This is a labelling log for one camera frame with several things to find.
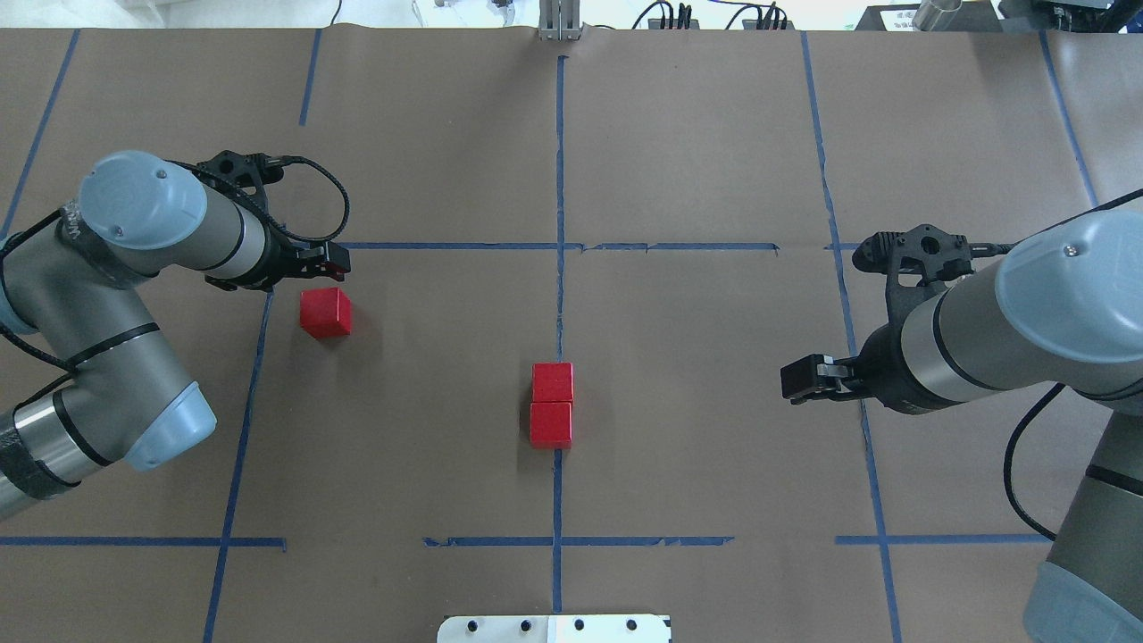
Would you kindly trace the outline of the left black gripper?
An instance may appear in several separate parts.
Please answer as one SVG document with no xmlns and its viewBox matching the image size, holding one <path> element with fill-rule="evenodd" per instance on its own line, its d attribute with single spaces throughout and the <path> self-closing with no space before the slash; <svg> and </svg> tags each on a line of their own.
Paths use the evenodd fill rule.
<svg viewBox="0 0 1143 643">
<path fill-rule="evenodd" d="M 238 289 L 270 292 L 273 286 L 283 280 L 330 278 L 344 282 L 351 270 L 350 252 L 338 243 L 326 241 L 317 246 L 283 246 L 277 241 L 267 241 L 253 267 L 241 270 L 232 278 L 205 274 L 205 282 L 227 292 Z"/>
</svg>

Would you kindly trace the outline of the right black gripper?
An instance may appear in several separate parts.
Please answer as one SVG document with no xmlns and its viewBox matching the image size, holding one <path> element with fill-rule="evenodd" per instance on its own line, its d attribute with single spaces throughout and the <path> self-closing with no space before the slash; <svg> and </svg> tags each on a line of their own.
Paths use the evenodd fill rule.
<svg viewBox="0 0 1143 643">
<path fill-rule="evenodd" d="M 857 357 L 812 354 L 780 369 L 780 389 L 789 403 L 809 400 L 862 400 L 868 387 L 855 373 Z"/>
</svg>

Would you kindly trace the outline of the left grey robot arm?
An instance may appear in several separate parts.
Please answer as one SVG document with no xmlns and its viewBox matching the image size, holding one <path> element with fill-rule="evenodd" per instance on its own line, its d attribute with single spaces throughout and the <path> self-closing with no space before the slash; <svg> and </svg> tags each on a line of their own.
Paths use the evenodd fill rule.
<svg viewBox="0 0 1143 643">
<path fill-rule="evenodd" d="M 274 219 L 265 188 L 306 156 L 237 154 L 200 163 L 114 152 L 78 194 L 3 238 L 3 340 L 59 371 L 3 411 L 3 519 L 57 499 L 115 463 L 147 472 L 216 429 L 138 288 L 168 267 L 223 290 L 270 292 L 283 280 L 351 270 L 338 226 L 298 235 Z"/>
</svg>

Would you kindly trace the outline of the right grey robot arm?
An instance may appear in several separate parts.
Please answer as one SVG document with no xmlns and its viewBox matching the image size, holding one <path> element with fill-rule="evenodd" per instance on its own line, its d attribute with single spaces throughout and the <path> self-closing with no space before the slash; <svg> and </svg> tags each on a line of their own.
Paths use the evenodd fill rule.
<svg viewBox="0 0 1143 643">
<path fill-rule="evenodd" d="M 932 413 L 1050 381 L 1110 419 L 1023 614 L 1033 642 L 1140 642 L 1140 209 L 1060 222 L 1018 243 L 972 243 L 922 224 L 855 249 L 886 278 L 887 322 L 857 355 L 805 355 L 780 370 L 782 395 L 872 397 Z"/>
</svg>

